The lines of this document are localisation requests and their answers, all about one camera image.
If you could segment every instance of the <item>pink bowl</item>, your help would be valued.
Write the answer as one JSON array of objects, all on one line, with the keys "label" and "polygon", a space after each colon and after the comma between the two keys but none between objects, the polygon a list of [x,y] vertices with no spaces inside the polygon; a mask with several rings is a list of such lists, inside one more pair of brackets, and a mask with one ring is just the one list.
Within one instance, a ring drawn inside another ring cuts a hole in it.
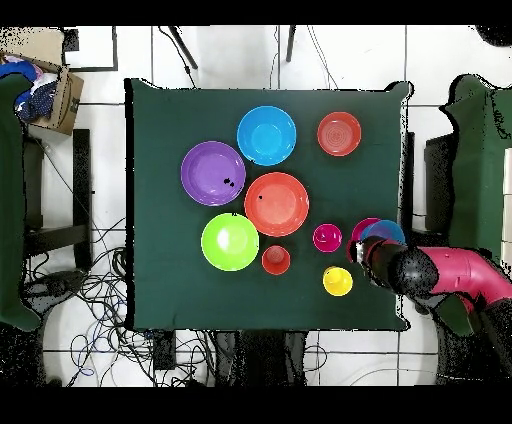
[{"label": "pink bowl", "polygon": [[379,218],[366,218],[366,219],[363,219],[362,221],[360,221],[355,227],[354,227],[354,230],[352,231],[352,237],[351,239],[352,240],[355,240],[355,241],[359,241],[360,237],[361,237],[361,233],[364,231],[364,229],[366,227],[368,227],[368,225],[372,225],[372,224],[375,224],[376,222],[379,222],[380,219]]},{"label": "pink bowl", "polygon": [[320,252],[334,252],[341,245],[341,230],[334,224],[319,225],[313,232],[313,244]]}]

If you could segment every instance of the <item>yellow bowl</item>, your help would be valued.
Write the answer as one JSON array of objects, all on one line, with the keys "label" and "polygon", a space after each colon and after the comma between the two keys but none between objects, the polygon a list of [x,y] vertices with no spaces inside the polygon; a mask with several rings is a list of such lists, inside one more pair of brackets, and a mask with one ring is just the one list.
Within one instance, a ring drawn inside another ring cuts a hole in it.
[{"label": "yellow bowl", "polygon": [[346,269],[331,266],[324,271],[323,283],[327,293],[344,296],[352,288],[352,276]]}]

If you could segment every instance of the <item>green cloth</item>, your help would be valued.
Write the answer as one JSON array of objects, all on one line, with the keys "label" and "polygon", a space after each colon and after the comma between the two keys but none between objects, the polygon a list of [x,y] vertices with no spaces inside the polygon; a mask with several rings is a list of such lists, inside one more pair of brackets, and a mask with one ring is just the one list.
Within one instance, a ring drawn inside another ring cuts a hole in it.
[{"label": "green cloth", "polygon": [[35,330],[39,316],[21,303],[25,198],[21,125],[14,100],[31,83],[21,74],[0,79],[0,321],[23,331]]},{"label": "green cloth", "polygon": [[512,147],[512,90],[493,89],[465,75],[445,110],[455,121],[459,140],[452,168],[450,245],[487,249],[499,264],[505,149]]},{"label": "green cloth", "polygon": [[[396,220],[400,170],[400,107],[408,83],[387,92],[163,90],[131,80],[134,108],[134,279],[138,329],[361,329],[403,330],[396,297],[374,287],[346,257],[353,227],[366,217]],[[217,140],[238,150],[238,123],[249,110],[272,105],[290,114],[297,144],[288,159],[263,167],[244,159],[244,190],[227,205],[207,207],[181,185],[180,168],[196,144]],[[353,114],[362,127],[359,147],[347,157],[325,153],[318,124],[333,111]],[[293,234],[260,234],[260,253],[247,268],[223,272],[203,257],[200,238],[210,219],[244,214],[249,185],[268,172],[286,172],[305,186],[306,221]],[[332,254],[313,246],[321,223],[337,224],[342,246]],[[261,253],[272,244],[291,254],[281,276],[267,274]],[[343,297],[329,295],[324,270],[337,265],[353,277]]]}]

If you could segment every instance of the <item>green bowl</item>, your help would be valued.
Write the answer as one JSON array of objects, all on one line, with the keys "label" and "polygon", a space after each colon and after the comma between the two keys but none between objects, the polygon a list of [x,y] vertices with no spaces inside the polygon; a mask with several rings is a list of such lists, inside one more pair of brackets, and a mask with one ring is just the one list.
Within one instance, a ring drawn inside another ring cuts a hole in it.
[{"label": "green bowl", "polygon": [[245,216],[223,213],[204,227],[201,249],[204,257],[215,268],[239,271],[258,255],[258,231]]}]

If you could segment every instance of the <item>table leg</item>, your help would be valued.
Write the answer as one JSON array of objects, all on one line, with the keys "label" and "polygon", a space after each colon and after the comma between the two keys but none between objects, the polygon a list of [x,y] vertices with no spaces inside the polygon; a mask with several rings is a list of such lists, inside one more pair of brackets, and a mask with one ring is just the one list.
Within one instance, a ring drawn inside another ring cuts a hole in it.
[{"label": "table leg", "polygon": [[197,63],[195,62],[194,58],[188,51],[187,46],[185,46],[185,43],[183,42],[176,27],[170,26],[169,30],[171,31],[172,36],[176,40],[176,43],[178,43],[178,46],[180,47],[181,51],[183,52],[183,54],[187,57],[188,61],[190,62],[190,66],[192,66],[192,69],[197,69]]},{"label": "table leg", "polygon": [[292,51],[293,51],[293,39],[295,38],[295,29],[297,25],[290,25],[290,30],[288,31],[288,48],[286,49],[286,61],[292,61]]}]

